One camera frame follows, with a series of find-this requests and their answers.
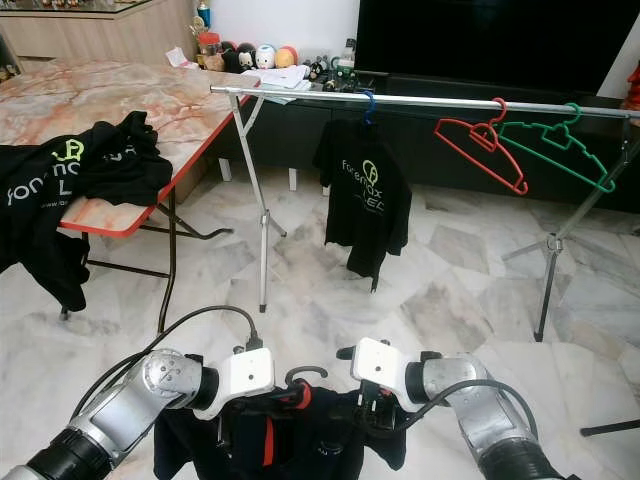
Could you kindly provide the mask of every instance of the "white wall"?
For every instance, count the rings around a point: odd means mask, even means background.
[[[300,61],[339,55],[358,29],[359,0],[212,0],[212,30],[223,40],[293,46]]]
[[[627,78],[635,70],[638,60],[640,60],[640,16],[631,27],[629,36],[618,53],[618,58],[613,62],[609,74],[598,90],[598,95],[613,98],[626,97],[629,90]]]

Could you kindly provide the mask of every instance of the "marble table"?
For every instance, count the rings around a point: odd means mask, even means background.
[[[169,217],[170,272],[89,261],[89,263],[153,275],[168,280],[158,330],[175,279],[175,236],[208,239],[175,215],[174,188],[216,135],[233,117],[229,98],[209,87],[254,87],[259,80],[231,73],[204,72],[118,62],[54,61],[37,74],[23,74],[0,85],[0,144],[41,144],[53,137],[78,134],[99,120],[117,124],[133,110],[147,112],[158,132],[158,149],[173,165],[171,182],[158,194],[158,204],[112,205],[101,199],[78,198],[60,226],[112,237],[126,237],[142,226],[157,207]],[[169,200],[169,207],[160,202]],[[188,232],[176,232],[176,223]]]

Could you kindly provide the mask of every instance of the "wooden cabinet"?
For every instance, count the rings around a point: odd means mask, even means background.
[[[53,58],[167,65],[165,52],[182,47],[193,58],[188,29],[194,11],[184,0],[148,0],[107,11],[2,10],[0,33],[23,72]]]

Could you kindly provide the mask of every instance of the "red hanger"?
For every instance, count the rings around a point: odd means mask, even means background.
[[[440,120],[438,120],[438,124],[436,125],[436,129],[434,133],[438,137],[440,137],[442,140],[444,140],[446,143],[448,143],[449,146],[451,146],[454,150],[456,150],[458,153],[464,156],[467,160],[469,160],[471,163],[473,163],[477,167],[484,170],[486,173],[488,173],[493,178],[498,180],[504,186],[506,186],[513,192],[517,193],[518,195],[524,195],[529,191],[529,186],[527,185],[527,182],[524,181],[524,174],[522,173],[522,170],[520,170],[520,165],[518,165],[518,162],[514,160],[514,158],[511,156],[508,150],[500,143],[498,139],[498,135],[496,134],[496,131],[493,128],[493,124],[501,122],[502,119],[507,114],[507,104],[502,98],[494,98],[493,101],[498,102],[500,105],[502,105],[502,112],[500,112],[500,115],[498,115],[497,117],[489,120],[489,123],[476,123],[475,125],[471,125],[470,123],[463,122],[462,120],[457,120],[454,118],[441,118]],[[518,174],[518,180],[516,180],[516,182],[513,184],[509,183],[507,180],[502,178],[499,174],[491,170],[482,162],[476,160],[467,152],[465,152],[462,148],[456,145],[452,140],[445,137],[444,134],[440,132],[440,125],[444,123],[454,123],[457,125],[462,125],[464,127],[467,127],[469,129],[469,137],[471,138],[471,140],[476,142],[478,145],[484,148],[487,152],[493,153],[496,150],[502,152],[502,154],[511,162],[511,165],[513,165],[513,168]]]

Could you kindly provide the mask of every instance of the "black cable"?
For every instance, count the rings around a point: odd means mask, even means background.
[[[173,325],[171,325],[164,332],[159,334],[143,350],[141,350],[138,353],[134,353],[133,355],[128,356],[124,360],[121,360],[116,365],[114,365],[109,370],[107,370],[105,373],[103,373],[100,376],[100,378],[98,380],[96,380],[93,383],[93,385],[91,385],[91,387],[89,387],[87,392],[82,396],[82,398],[78,402],[78,405],[76,405],[76,408],[73,410],[73,413],[71,414],[71,418],[73,419],[74,417],[76,417],[76,416],[78,416],[80,414],[80,411],[82,411],[82,409],[86,405],[86,403],[89,400],[89,398],[91,398],[91,395],[93,395],[93,392],[95,392],[100,387],[100,385],[102,385],[107,380],[107,378],[109,378],[111,375],[113,375],[115,373],[115,376],[111,380],[109,380],[109,383],[107,383],[107,385],[105,385],[105,387],[101,390],[101,392],[106,390],[106,389],[108,389],[108,388],[110,388],[110,387],[112,387],[113,385],[115,385],[116,382],[120,378],[122,378],[122,376],[124,374],[126,374],[127,371],[129,371],[129,369],[131,367],[133,367],[142,357],[144,357],[145,355],[148,355],[149,353],[151,353],[151,350],[153,350],[153,348],[156,345],[158,345],[171,332],[173,332],[176,328],[178,328],[184,322],[186,322],[187,320],[195,317],[196,315],[200,315],[201,313],[212,312],[212,311],[215,311],[215,310],[229,310],[231,312],[239,313],[240,315],[242,315],[244,318],[247,319],[247,322],[249,322],[249,329],[250,329],[249,338],[250,338],[250,340],[254,340],[254,339],[258,338],[258,330],[256,329],[256,324],[253,322],[253,318],[251,318],[251,315],[249,315],[245,310],[242,310],[241,308],[234,307],[234,306],[231,306],[231,305],[210,305],[208,307],[203,307],[203,308],[200,308],[198,310],[194,310],[193,312],[187,313],[185,316],[183,316],[182,318],[178,319]]]
[[[522,398],[522,396],[513,387],[507,385],[506,383],[498,382],[497,380],[492,379],[464,380],[462,382],[454,383],[453,385],[445,388],[442,392],[433,397],[429,402],[425,403],[407,421],[396,426],[393,430],[383,430],[381,428],[375,428],[367,424],[363,426],[363,429],[365,430],[365,432],[377,437],[388,437],[395,435],[398,432],[411,427],[418,420],[424,417],[427,412],[433,409],[433,407],[440,405],[452,393],[468,387],[492,387],[497,388],[498,390],[501,390],[503,392],[510,393],[524,410],[524,413],[527,416],[527,421],[529,423],[529,430],[531,431],[531,434],[535,437],[535,439],[538,440],[538,426],[536,424],[536,419],[534,418],[533,412],[531,411],[531,408],[529,408],[526,400]]]

